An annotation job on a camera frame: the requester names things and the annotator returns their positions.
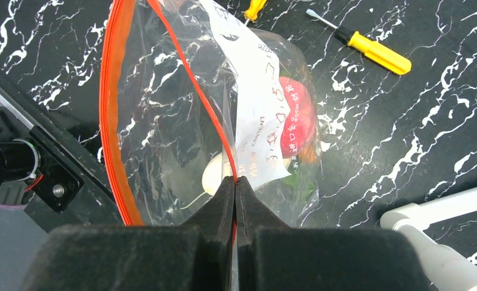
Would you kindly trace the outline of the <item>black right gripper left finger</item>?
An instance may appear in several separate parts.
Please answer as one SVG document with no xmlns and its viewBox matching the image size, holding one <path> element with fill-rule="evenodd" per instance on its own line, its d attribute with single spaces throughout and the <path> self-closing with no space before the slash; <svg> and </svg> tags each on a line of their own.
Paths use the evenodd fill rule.
<svg viewBox="0 0 477 291">
<path fill-rule="evenodd" d="M 235 182 L 178 226 L 54 229 L 21 290 L 230 290 Z"/>
</svg>

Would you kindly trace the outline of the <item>white radish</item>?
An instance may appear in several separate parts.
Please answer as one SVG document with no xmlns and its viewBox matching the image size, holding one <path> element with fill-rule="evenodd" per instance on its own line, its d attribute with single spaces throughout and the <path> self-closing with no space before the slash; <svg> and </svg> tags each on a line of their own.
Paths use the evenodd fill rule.
<svg viewBox="0 0 477 291">
<path fill-rule="evenodd" d="M 219 153 L 209 161 L 203 171 L 201 184 L 204 192 L 214 196 L 222 180 L 227 176 L 233 176 L 230 161 L 223 153 Z"/>
</svg>

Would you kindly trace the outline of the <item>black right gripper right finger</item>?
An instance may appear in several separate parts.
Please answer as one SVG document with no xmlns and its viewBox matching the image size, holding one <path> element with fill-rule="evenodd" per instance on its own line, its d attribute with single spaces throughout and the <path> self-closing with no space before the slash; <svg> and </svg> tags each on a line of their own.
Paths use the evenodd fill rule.
<svg viewBox="0 0 477 291">
<path fill-rule="evenodd" d="M 236 184 L 240 290 L 427 290 L 414 248 L 381 229 L 296 229 Z"/>
</svg>

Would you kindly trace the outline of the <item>pink peach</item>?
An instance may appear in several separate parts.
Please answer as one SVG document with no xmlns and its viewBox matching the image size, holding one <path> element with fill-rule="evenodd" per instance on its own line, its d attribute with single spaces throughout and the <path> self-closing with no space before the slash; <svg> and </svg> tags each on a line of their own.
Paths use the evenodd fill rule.
<svg viewBox="0 0 477 291">
<path fill-rule="evenodd" d="M 284 158 L 290 158 L 313 141 L 316 113 L 312 96 L 303 83 L 285 76 L 281 76 L 279 82 L 290 107 L 281 135 L 281 152 Z"/>
</svg>

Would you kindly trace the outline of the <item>clear zip top bag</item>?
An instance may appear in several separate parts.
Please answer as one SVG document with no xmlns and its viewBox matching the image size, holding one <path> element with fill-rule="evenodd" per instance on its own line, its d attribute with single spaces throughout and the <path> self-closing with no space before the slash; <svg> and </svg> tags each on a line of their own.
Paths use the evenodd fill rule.
<svg viewBox="0 0 477 291">
<path fill-rule="evenodd" d="M 233 176 L 293 227 L 319 202 L 313 141 L 290 158 L 281 76 L 303 83 L 305 58 L 215 1 L 115 1 L 102 55 L 99 123 L 107 175 L 127 226 L 173 226 L 213 198 L 202 188 L 219 153 Z"/>
</svg>

